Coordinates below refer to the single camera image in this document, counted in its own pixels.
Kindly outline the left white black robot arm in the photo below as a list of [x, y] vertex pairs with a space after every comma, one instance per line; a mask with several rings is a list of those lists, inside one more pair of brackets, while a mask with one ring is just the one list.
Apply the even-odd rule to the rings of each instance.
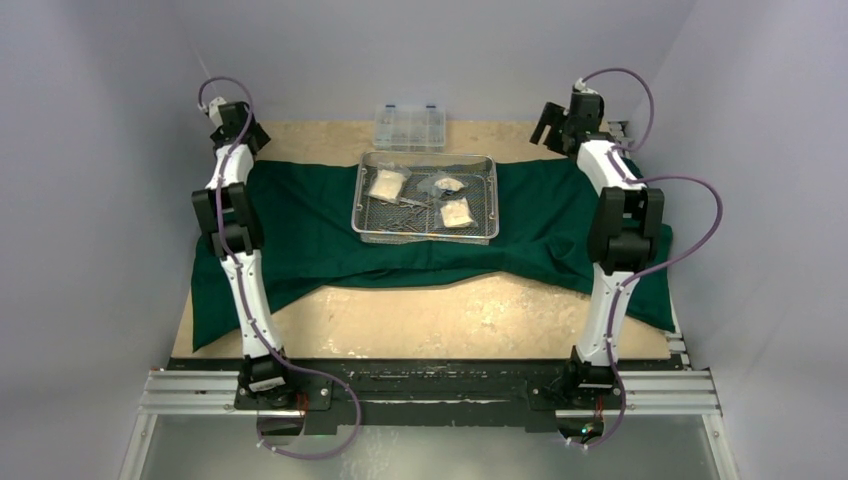
[[279, 361], [283, 342], [273, 326], [262, 274], [265, 236], [247, 191], [255, 155], [270, 137], [245, 101], [216, 97], [201, 111], [215, 127], [211, 140], [216, 165], [191, 201], [201, 238], [219, 260], [233, 296], [243, 355], [240, 394], [284, 409], [297, 399], [298, 382]]

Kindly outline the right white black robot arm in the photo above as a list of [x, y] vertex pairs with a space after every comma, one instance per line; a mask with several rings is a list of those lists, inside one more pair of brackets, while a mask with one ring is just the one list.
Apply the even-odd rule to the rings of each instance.
[[576, 407], [619, 384], [618, 337], [637, 275], [658, 253], [664, 210], [663, 193], [638, 180], [615, 139], [601, 131], [604, 107], [599, 93], [575, 87], [568, 106], [545, 104], [531, 136], [574, 160], [597, 194], [587, 237], [594, 274], [588, 320], [561, 381], [564, 399]]

